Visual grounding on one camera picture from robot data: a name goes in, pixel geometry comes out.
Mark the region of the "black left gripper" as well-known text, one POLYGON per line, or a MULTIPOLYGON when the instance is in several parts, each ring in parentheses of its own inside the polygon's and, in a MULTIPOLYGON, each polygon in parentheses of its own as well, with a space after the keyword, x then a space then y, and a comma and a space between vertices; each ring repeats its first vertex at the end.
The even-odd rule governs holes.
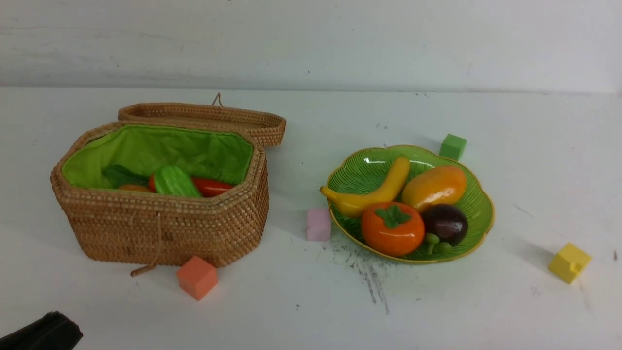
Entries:
POLYGON ((37 321, 0 339, 2 350, 72 350, 84 337, 78 324, 61 312, 48 312, 37 321))

